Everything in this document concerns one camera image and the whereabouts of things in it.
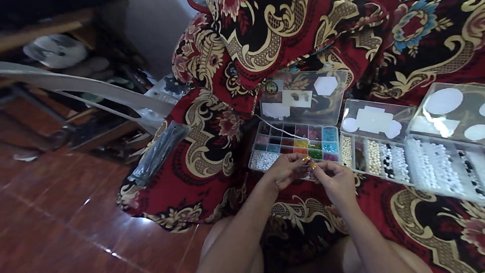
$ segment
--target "white hexagon sticker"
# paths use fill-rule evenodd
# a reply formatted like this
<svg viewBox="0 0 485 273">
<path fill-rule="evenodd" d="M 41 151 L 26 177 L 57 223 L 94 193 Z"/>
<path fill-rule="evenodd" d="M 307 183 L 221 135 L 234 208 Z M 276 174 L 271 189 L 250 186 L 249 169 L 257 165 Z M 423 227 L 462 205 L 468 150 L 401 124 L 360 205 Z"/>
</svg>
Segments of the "white hexagon sticker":
<svg viewBox="0 0 485 273">
<path fill-rule="evenodd" d="M 337 88 L 339 84 L 337 83 L 337 79 L 335 77 L 318 77 L 315 81 L 313 86 L 317 91 L 317 94 L 321 96 L 330 96 L 332 95 L 335 88 Z"/>
</svg>

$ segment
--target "white circle sticker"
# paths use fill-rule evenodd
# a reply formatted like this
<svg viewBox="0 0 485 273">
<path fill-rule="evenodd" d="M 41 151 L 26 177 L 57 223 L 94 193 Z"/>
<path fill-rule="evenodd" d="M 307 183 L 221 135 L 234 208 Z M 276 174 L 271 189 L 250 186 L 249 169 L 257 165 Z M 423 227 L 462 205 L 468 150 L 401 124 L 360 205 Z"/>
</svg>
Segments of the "white circle sticker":
<svg viewBox="0 0 485 273">
<path fill-rule="evenodd" d="M 389 128 L 387 129 L 387 131 L 385 131 L 384 133 L 386 134 L 386 136 L 388 138 L 392 139 L 392 138 L 397 137 L 401 133 L 402 128 L 403 128 L 403 126 L 399 123 L 399 121 L 393 120 L 393 121 L 391 121 L 391 124 L 390 124 Z"/>
<path fill-rule="evenodd" d="M 357 122 L 354 118 L 347 118 L 342 121 L 342 128 L 347 132 L 357 131 Z"/>
<path fill-rule="evenodd" d="M 445 88 L 428 98 L 424 109 L 431 114 L 443 115 L 458 108 L 463 101 L 463 93 L 456 88 Z"/>
<path fill-rule="evenodd" d="M 482 104 L 482 106 L 480 106 L 480 109 L 478 110 L 478 112 L 480 113 L 480 115 L 485 117 L 485 103 Z"/>
<path fill-rule="evenodd" d="M 469 140 L 480 140 L 485 138 L 485 124 L 477 124 L 465 130 L 465 137 Z"/>
</svg>

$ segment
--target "string of white beads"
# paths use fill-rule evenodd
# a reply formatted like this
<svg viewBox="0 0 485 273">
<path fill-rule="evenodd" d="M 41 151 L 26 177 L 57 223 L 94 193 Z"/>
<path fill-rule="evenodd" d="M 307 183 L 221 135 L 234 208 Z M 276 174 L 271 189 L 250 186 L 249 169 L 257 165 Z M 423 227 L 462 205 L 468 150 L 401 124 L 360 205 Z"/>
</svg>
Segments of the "string of white beads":
<svg viewBox="0 0 485 273">
<path fill-rule="evenodd" d="M 396 179 L 404 181 L 406 183 L 410 182 L 408 165 L 406 163 L 406 158 L 404 156 L 404 148 L 392 146 L 392 168 L 394 170 L 394 176 Z"/>
<path fill-rule="evenodd" d="M 342 136 L 342 165 L 352 167 L 352 140 L 348 136 Z"/>
<path fill-rule="evenodd" d="M 262 151 L 253 151 L 251 158 L 251 169 L 258 171 L 267 171 L 271 165 L 278 159 L 279 154 L 266 153 Z"/>
<path fill-rule="evenodd" d="M 367 139 L 364 145 L 369 173 L 380 175 L 381 156 L 379 152 L 379 144 L 376 141 Z"/>
</svg>

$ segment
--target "hand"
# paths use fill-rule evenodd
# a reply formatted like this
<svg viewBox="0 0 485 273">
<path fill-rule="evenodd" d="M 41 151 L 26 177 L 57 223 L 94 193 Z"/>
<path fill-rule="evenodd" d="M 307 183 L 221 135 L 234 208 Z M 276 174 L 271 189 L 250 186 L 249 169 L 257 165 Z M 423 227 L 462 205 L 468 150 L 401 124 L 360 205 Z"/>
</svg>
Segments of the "hand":
<svg viewBox="0 0 485 273">
<path fill-rule="evenodd" d="M 325 160 L 308 163 L 310 179 L 318 179 L 325 187 L 328 198 L 340 213 L 359 208 L 356 199 L 354 172 L 333 161 Z"/>
<path fill-rule="evenodd" d="M 292 153 L 282 154 L 266 171 L 262 179 L 274 183 L 278 191 L 285 189 L 295 179 L 305 178 L 308 175 L 306 167 L 303 167 L 310 157 L 306 154 Z"/>
</svg>

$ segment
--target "clear plastic lid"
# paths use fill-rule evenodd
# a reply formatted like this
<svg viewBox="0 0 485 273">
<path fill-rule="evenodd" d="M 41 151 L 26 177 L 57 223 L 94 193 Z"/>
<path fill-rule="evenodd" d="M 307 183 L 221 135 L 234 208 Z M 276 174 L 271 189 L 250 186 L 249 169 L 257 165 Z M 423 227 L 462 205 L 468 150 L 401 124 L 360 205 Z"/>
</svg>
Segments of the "clear plastic lid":
<svg viewBox="0 0 485 273">
<path fill-rule="evenodd" d="M 433 83 L 408 132 L 484 145 L 485 85 Z"/>
<path fill-rule="evenodd" d="M 266 80 L 261 117 L 295 123 L 336 125 L 348 72 L 277 72 Z"/>
<path fill-rule="evenodd" d="M 413 112 L 411 106 L 347 99 L 340 130 L 403 143 Z"/>
</svg>

